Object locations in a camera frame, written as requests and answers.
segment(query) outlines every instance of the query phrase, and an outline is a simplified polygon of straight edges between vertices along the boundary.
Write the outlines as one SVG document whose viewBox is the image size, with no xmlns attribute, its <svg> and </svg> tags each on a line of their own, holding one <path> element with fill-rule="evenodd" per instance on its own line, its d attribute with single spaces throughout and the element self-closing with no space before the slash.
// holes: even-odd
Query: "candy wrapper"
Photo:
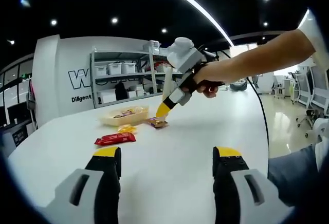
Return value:
<svg viewBox="0 0 329 224">
<path fill-rule="evenodd" d="M 122 126 L 119 126 L 118 128 L 118 133 L 136 133 L 136 128 L 130 124 L 128 125 L 122 125 Z"/>
<path fill-rule="evenodd" d="M 153 126 L 156 129 L 160 129 L 160 128 L 164 128 L 164 127 L 168 126 L 168 122 L 167 121 L 159 120 L 156 117 L 146 119 L 145 121 L 146 121 L 147 124 Z"/>
<path fill-rule="evenodd" d="M 96 139 L 95 144 L 100 146 L 107 146 L 126 142 L 135 142 L 135 136 L 131 133 L 117 133 L 103 136 L 102 138 Z"/>
</svg>

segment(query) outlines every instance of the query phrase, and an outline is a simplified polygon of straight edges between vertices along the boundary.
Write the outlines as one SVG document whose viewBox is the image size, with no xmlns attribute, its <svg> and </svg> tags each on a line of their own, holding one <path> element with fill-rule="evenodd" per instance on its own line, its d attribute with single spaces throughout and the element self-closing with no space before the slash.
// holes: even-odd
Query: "red snack bar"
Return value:
<svg viewBox="0 0 329 224">
<path fill-rule="evenodd" d="M 98 138 L 95 142 L 96 145 L 107 146 L 119 143 L 126 142 L 135 142 L 135 136 L 131 133 L 117 133 L 103 136 L 102 138 Z"/>
</svg>

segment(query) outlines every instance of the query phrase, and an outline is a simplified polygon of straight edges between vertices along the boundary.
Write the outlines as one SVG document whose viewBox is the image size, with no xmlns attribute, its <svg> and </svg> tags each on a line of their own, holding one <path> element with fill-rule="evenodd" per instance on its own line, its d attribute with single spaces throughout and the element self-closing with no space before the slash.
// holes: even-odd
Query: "led light strip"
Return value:
<svg viewBox="0 0 329 224">
<path fill-rule="evenodd" d="M 304 24 L 304 22 L 305 22 L 305 20 L 306 20 L 306 18 L 307 18 L 307 16 L 308 16 L 308 14 L 309 14 L 309 10 L 306 11 L 306 13 L 305 13 L 305 15 L 304 15 L 302 21 L 300 22 L 298 28 L 301 27 L 301 26 Z"/>
<path fill-rule="evenodd" d="M 216 20 L 207 12 L 199 3 L 195 0 L 186 0 L 189 2 L 193 7 L 195 7 L 200 13 L 202 13 L 215 27 L 216 29 L 223 35 L 223 37 L 228 41 L 228 43 L 234 47 L 233 42 L 231 41 L 230 37 L 226 34 L 225 30 L 216 22 Z"/>
</svg>

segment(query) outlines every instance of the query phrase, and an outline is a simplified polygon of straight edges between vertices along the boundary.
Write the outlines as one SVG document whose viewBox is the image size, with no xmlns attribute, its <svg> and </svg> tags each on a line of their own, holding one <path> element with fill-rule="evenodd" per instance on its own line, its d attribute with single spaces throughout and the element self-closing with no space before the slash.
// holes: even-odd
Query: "glossy floor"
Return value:
<svg viewBox="0 0 329 224">
<path fill-rule="evenodd" d="M 310 129 L 307 122 L 297 127 L 296 117 L 305 115 L 305 107 L 291 103 L 290 97 L 276 99 L 271 95 L 261 95 L 268 132 L 270 158 L 287 155 L 312 143 L 305 133 Z"/>
</svg>

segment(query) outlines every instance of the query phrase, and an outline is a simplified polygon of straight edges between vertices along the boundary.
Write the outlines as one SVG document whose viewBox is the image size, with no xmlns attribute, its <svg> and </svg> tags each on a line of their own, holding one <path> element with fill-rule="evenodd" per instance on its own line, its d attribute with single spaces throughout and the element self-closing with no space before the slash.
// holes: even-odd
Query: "white sleeve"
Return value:
<svg viewBox="0 0 329 224">
<path fill-rule="evenodd" d="M 314 63 L 317 64 L 321 69 L 328 70 L 329 53 L 324 43 L 324 39 L 319 29 L 318 23 L 310 10 L 307 11 L 298 29 L 305 34 L 316 51 L 312 55 Z"/>
</svg>

